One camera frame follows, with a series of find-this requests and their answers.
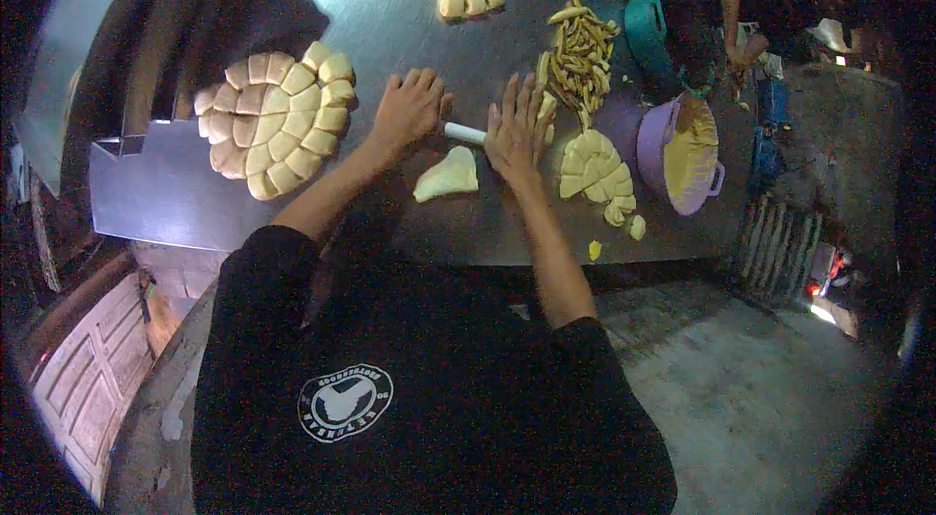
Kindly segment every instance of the right hand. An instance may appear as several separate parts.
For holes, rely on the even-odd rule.
[[[445,89],[446,82],[430,68],[413,68],[406,80],[394,74],[387,82],[368,140],[390,162],[396,161],[406,147],[438,127],[453,98]]]
[[[519,183],[539,179],[536,165],[545,145],[546,126],[555,111],[553,108],[537,123],[544,86],[534,86],[530,74],[518,94],[519,83],[517,74],[510,77],[501,110],[496,103],[490,104],[484,138],[484,152],[490,164],[515,189]]]

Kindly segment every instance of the white rolling pin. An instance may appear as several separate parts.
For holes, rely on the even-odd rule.
[[[458,123],[446,123],[446,137],[474,143],[474,145],[484,145],[485,131],[479,131],[472,127],[466,127]]]

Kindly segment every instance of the white circular logo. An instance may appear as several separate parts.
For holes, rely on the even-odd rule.
[[[311,437],[331,444],[371,427],[391,399],[390,375],[360,363],[306,381],[298,394],[298,420]]]

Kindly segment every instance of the stainless steel table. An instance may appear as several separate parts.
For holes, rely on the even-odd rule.
[[[199,84],[223,77],[227,62],[246,53],[279,49],[299,55],[322,33],[316,13],[299,12],[309,0],[262,0],[243,9],[251,23],[249,36],[224,45],[225,52],[206,61]],[[363,141],[380,102],[387,77],[405,74],[414,66],[434,67],[458,99],[450,120],[480,129],[486,126],[487,105],[499,99],[513,72],[532,69],[538,54],[548,48],[553,28],[546,18],[566,0],[506,0],[503,11],[477,20],[449,24],[436,13],[437,0],[312,0],[328,18],[322,41],[347,53],[357,73],[359,107],[331,164],[347,156]],[[621,21],[617,0],[582,0],[599,17]],[[623,38],[616,42],[614,77],[638,78]],[[646,111],[636,85],[615,84],[595,118],[598,130],[618,147],[631,170],[637,126]],[[635,184],[638,213],[648,232],[637,242],[611,228],[604,206],[582,196],[558,199],[558,166],[562,147],[577,134],[578,122],[560,112],[556,142],[544,157],[544,178],[554,190],[554,208],[577,257],[588,262],[588,244],[599,240],[604,251],[598,263],[621,263],[716,256],[734,238],[745,202],[750,139],[754,118],[726,103],[713,107],[719,123],[720,159],[726,181],[718,198],[710,198],[692,217],[676,215],[665,201]],[[393,245],[419,261],[478,265],[525,265],[516,204],[504,193],[483,153],[474,150],[480,191],[408,204]],[[420,167],[427,155],[415,158]],[[198,248],[232,250],[254,229],[268,223],[290,197],[269,203],[253,200],[246,182],[229,181],[211,171],[208,144],[194,122],[154,123],[142,154],[113,158],[92,147],[92,200],[98,232],[139,240],[153,240]]]

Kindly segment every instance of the wooden door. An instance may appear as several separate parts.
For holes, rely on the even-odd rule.
[[[111,446],[153,363],[134,273],[65,337],[36,380],[33,397],[55,446],[99,506]]]

